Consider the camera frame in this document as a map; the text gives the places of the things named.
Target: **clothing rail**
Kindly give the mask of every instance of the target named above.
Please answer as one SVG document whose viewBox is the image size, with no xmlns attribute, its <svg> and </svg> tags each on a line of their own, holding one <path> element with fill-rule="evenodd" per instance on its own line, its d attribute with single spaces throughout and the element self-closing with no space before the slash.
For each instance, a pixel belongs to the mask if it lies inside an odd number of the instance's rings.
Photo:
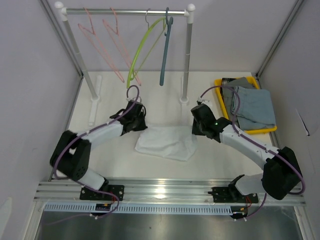
<svg viewBox="0 0 320 240">
<path fill-rule="evenodd" d="M 111 9 L 102 9 L 102 8 L 87 8 L 88 12 L 91 15 L 102 15 L 102 14 L 111 14 L 113 15 L 114 13 L 112 12 Z M 146 13 L 148 16 L 165 16 L 166 11 L 165 10 L 124 10 L 124 9 L 114 9 L 114 12 L 117 15 L 141 15 L 145 16 Z M 86 15 L 87 12 L 82 9 L 82 8 L 67 8 L 66 13 L 68 15 Z M 189 13 L 187 10 L 182 10 L 182 11 L 177 11 L 177 10 L 169 10 L 168 11 L 168 16 L 176 17 L 176 16 L 183 16 L 183 17 L 188 17 Z"/>
<path fill-rule="evenodd" d="M 57 1 L 54 4 L 55 8 L 58 9 L 59 15 L 61 20 L 63 21 L 63 25 L 65 27 L 65 30 L 68 34 L 69 40 L 71 42 L 71 45 L 73 47 L 73 50 L 75 52 L 75 56 L 77 58 L 77 61 L 80 65 L 83 77 L 85 78 L 86 83 L 88 84 L 88 87 L 90 89 L 92 100 L 96 101 L 99 97 L 95 91 L 95 88 L 92 84 L 91 78 L 89 76 L 87 67 L 85 65 L 85 62 L 83 60 L 83 57 L 80 53 L 77 41 L 75 39 L 75 36 L 72 32 L 72 29 L 70 27 L 69 21 L 68 21 L 68 15 L 82 15 L 87 14 L 86 11 L 83 8 L 66 8 L 64 7 L 62 2 Z M 105 15 L 105 14 L 113 14 L 113 11 L 111 9 L 97 9 L 97 8 L 88 8 L 88 12 L 92 15 Z M 185 10 L 181 11 L 168 11 L 168 16 L 178 17 L 183 16 L 186 17 L 186 46 L 185 46 L 185 59 L 184 59 L 184 72 L 183 72 L 183 83 L 182 83 L 182 94 L 180 98 L 180 102 L 182 104 L 187 104 L 189 102 L 189 99 L 187 97 L 187 91 L 188 91 L 188 80 L 189 80 L 189 63 L 190 63 L 190 49 L 191 49 L 191 37 L 192 37 L 192 26 L 194 22 L 194 12 L 196 8 L 195 5 L 189 4 Z M 130 10 L 130 9 L 115 9 L 114 10 L 117 15 L 140 15 L 145 16 L 147 15 L 153 15 L 153 16 L 165 16 L 166 11 L 165 10 Z"/>
</svg>

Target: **metal pole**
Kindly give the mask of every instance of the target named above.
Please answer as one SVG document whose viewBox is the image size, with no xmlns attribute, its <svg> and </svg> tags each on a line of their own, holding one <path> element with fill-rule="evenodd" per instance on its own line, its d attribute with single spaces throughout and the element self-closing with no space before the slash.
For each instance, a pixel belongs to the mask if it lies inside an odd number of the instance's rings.
<svg viewBox="0 0 320 240">
<path fill-rule="evenodd" d="M 113 15 L 111 9 L 101 9 L 101 8 L 87 8 L 88 12 L 91 15 L 106 15 L 110 14 Z M 145 16 L 146 13 L 148 16 L 165 16 L 166 11 L 165 10 L 122 10 L 122 9 L 114 9 L 115 13 L 117 15 L 142 15 Z M 66 13 L 68 15 L 81 15 L 81 14 L 87 14 L 87 12 L 83 8 L 67 8 Z M 187 17 L 187 13 L 185 10 L 169 10 L 168 16 L 176 17 L 176 16 L 183 16 Z"/>
<path fill-rule="evenodd" d="M 189 80 L 189 64 L 190 64 L 190 49 L 191 49 L 191 37 L 192 37 L 192 25 L 194 22 L 194 11 L 195 5 L 189 4 L 187 7 L 187 12 L 189 16 L 187 17 L 186 25 L 186 43 L 185 43 L 185 58 L 184 58 L 184 73 L 183 73 L 183 84 L 182 84 L 182 96 L 181 102 L 189 102 L 187 98 L 188 92 L 188 80 Z"/>
<path fill-rule="evenodd" d="M 75 36 L 71 30 L 68 18 L 67 18 L 67 13 L 66 13 L 66 8 L 61 2 L 56 2 L 55 7 L 59 9 L 60 17 L 62 19 L 63 25 L 65 27 L 66 33 L 68 34 L 68 37 L 70 39 L 70 43 L 73 47 L 75 57 L 80 65 L 80 68 L 82 70 L 83 77 L 85 78 L 86 83 L 88 84 L 88 87 L 90 89 L 91 95 L 92 95 L 92 100 L 97 100 L 98 96 L 96 94 L 95 88 L 92 84 L 91 78 L 89 76 L 87 67 L 85 65 L 84 59 L 82 58 L 82 55 L 80 53 L 78 44 L 76 42 Z"/>
<path fill-rule="evenodd" d="M 278 36 L 276 37 L 271 49 L 269 50 L 267 56 L 265 57 L 261 67 L 259 68 L 258 73 L 256 74 L 258 79 L 261 77 L 262 73 L 266 69 L 271 58 L 274 56 L 274 54 L 276 53 L 276 50 L 279 48 L 283 39 L 287 35 L 289 28 L 294 23 L 294 21 L 298 15 L 298 13 L 300 12 L 304 2 L 305 2 L 305 0 L 297 0 L 294 7 L 292 8 L 287 20 L 285 21 L 284 25 L 281 28 L 281 31 L 279 32 Z"/>
<path fill-rule="evenodd" d="M 41 5 L 41 7 L 43 8 L 45 14 L 47 15 L 53 30 L 55 31 L 58 39 L 60 40 L 62 47 L 64 48 L 66 54 L 68 55 L 68 57 L 70 58 L 70 60 L 72 61 L 77 73 L 82 76 L 82 72 L 80 69 L 80 66 L 76 60 L 76 57 L 74 55 L 74 53 L 72 52 L 72 48 L 70 46 L 70 44 L 68 43 L 68 40 L 61 28 L 61 26 L 59 25 L 59 22 L 57 20 L 56 15 L 54 14 L 50 4 L 48 3 L 48 0 L 39 0 L 39 3 Z"/>
</svg>

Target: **gray wall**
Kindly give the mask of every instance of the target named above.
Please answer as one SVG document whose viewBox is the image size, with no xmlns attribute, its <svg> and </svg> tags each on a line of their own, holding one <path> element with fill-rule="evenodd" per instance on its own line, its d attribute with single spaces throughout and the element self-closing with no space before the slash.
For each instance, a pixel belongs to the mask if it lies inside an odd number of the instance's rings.
<svg viewBox="0 0 320 240">
<path fill-rule="evenodd" d="M 53 5 L 56 0 L 49 0 Z M 275 37 L 296 0 L 63 0 L 70 8 L 122 8 L 183 10 L 188 4 L 196 7 L 191 43 L 190 69 L 192 71 L 257 72 L 267 55 Z M 99 38 L 112 54 L 115 65 L 121 70 L 128 67 L 122 60 L 111 38 L 105 30 L 102 19 L 115 24 L 114 17 L 93 16 L 93 23 Z M 153 23 L 158 17 L 148 17 Z M 84 61 L 89 70 L 110 68 L 91 46 L 78 28 L 78 23 L 89 27 L 86 15 L 71 15 L 71 27 L 78 41 Z M 119 16 L 122 38 L 131 57 L 147 31 L 144 16 Z M 146 42 L 141 56 L 145 56 L 161 30 L 157 28 Z M 167 70 L 181 71 L 184 67 L 186 41 L 186 19 L 175 17 L 167 56 Z M 165 36 L 161 38 L 150 54 L 143 70 L 159 70 L 163 59 Z"/>
<path fill-rule="evenodd" d="M 320 1 L 307 0 L 261 80 L 271 91 L 281 144 L 295 151 L 306 181 L 304 196 L 316 239 L 320 238 L 319 23 Z"/>
<path fill-rule="evenodd" d="M 13 199 L 2 239 L 18 240 L 79 80 L 38 1 L 1 3 L 0 206 Z"/>
</svg>

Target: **yellow tray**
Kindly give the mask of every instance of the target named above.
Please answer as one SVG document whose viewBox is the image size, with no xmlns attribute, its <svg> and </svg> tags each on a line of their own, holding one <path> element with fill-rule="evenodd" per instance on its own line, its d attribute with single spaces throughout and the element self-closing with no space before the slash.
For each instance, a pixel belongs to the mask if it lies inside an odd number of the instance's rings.
<svg viewBox="0 0 320 240">
<path fill-rule="evenodd" d="M 255 79 L 253 76 L 247 76 L 247 77 L 245 77 L 245 78 L 247 79 L 247 81 L 248 81 L 250 84 L 253 84 L 256 89 L 259 89 L 258 83 L 257 83 L 256 79 Z M 221 85 L 221 83 L 222 83 L 222 79 L 216 79 L 216 80 L 214 80 L 214 85 L 215 85 L 215 86 L 219 86 L 219 85 Z M 223 98 L 222 98 L 222 96 L 221 96 L 220 87 L 215 88 L 215 93 L 216 93 L 216 95 L 217 95 L 217 97 L 218 97 L 218 100 L 219 100 L 219 103 L 220 103 L 220 107 L 221 107 L 223 116 L 224 116 L 226 119 L 229 119 L 228 113 L 227 113 L 227 110 L 226 110 L 225 103 L 224 103 Z M 275 127 L 273 127 L 273 128 L 263 128 L 263 129 L 256 129 L 256 130 L 246 130 L 245 132 L 246 132 L 247 134 L 266 134 L 266 133 L 274 132 L 275 130 L 277 130 L 277 126 L 275 126 Z"/>
</svg>

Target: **white cloth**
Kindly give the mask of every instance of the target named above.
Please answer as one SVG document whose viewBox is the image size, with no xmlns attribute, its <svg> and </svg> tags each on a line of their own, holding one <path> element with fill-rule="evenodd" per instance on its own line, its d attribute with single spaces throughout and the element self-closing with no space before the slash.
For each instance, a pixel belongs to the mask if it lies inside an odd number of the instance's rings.
<svg viewBox="0 0 320 240">
<path fill-rule="evenodd" d="M 149 126 L 135 145 L 139 153 L 179 161 L 188 161 L 196 149 L 191 126 Z"/>
</svg>

